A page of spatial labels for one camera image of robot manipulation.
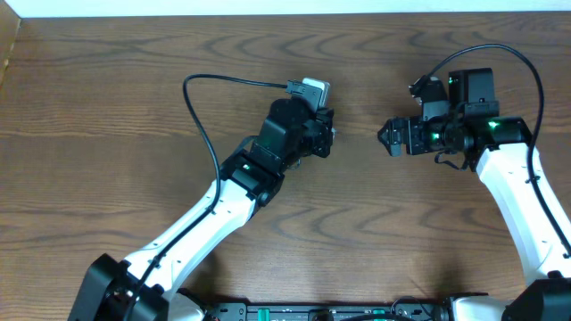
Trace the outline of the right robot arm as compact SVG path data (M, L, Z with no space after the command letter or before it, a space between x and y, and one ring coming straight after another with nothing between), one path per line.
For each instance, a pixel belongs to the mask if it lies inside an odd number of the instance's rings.
M377 138L397 157L461 154L459 170L475 172L496 201L521 261L526 289L512 301L486 294L453 295L433 308L433 320L568 320L570 221L544 176L532 133L517 117L502 117L489 68L457 70L443 83L421 78L410 88L421 107L393 118Z

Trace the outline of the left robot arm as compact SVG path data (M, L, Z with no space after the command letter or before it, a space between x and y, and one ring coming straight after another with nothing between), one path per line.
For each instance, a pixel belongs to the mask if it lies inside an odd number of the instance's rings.
M285 172L306 156L326 158L333 110L301 98L278 99L261 131L220 165L205 195L143 248L117 261L100 256L87 270L71 320L203 320L206 312L180 292L196 267L279 192Z

